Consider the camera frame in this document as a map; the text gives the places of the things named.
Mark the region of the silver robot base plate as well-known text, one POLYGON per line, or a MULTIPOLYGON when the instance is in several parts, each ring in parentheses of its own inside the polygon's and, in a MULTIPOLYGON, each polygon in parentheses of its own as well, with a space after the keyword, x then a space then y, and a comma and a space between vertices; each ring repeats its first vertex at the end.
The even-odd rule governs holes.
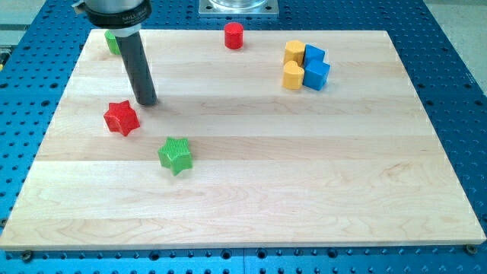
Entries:
POLYGON ((201 18, 265 17, 279 15, 278 0, 199 0, 201 18))

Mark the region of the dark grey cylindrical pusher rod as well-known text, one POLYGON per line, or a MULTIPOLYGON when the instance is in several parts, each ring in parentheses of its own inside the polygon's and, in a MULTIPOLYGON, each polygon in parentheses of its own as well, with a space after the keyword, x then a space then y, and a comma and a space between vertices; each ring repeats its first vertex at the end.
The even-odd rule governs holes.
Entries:
POLYGON ((116 37, 116 42, 137 103, 143 106, 155 105, 157 95, 140 33, 116 37))

